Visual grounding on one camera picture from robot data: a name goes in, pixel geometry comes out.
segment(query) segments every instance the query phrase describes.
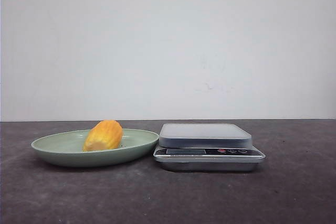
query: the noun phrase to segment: yellow fruit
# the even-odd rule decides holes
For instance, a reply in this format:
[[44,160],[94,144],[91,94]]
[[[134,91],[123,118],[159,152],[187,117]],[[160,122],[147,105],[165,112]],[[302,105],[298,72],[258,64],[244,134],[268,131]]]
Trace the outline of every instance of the yellow fruit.
[[98,123],[88,134],[83,151],[101,151],[115,149],[122,138],[122,127],[115,120],[104,120]]

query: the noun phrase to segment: ceramic dish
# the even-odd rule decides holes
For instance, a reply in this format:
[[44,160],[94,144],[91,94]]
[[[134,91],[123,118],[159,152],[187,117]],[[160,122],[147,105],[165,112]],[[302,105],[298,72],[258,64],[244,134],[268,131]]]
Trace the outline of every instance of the ceramic dish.
[[154,148],[159,136],[150,131],[123,129],[118,148],[83,152],[90,130],[58,133],[32,142],[32,148],[44,161],[60,166],[96,167],[114,165],[139,158]]

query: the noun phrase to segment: white wall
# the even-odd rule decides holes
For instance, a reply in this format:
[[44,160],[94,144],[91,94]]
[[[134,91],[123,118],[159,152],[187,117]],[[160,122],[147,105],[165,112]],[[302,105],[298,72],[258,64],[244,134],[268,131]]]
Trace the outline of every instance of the white wall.
[[2,0],[2,121],[336,118],[336,0]]

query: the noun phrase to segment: scale display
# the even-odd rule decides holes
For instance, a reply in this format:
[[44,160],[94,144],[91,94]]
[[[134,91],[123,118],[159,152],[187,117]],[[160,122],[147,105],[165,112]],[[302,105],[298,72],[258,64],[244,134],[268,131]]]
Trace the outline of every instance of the scale display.
[[245,148],[205,148],[205,149],[188,149],[188,148],[164,148],[155,152],[156,156],[161,157],[262,157],[262,154],[256,150]]

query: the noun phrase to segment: gray countertop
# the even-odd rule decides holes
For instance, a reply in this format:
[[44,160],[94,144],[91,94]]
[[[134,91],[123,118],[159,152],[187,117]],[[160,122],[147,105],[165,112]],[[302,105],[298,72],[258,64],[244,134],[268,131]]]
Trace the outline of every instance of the gray countertop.
[[3,122],[2,223],[336,223],[336,120],[119,122],[157,133],[166,122],[234,123],[267,159],[250,173],[169,172],[152,153],[66,168],[40,160],[31,142],[97,122]]

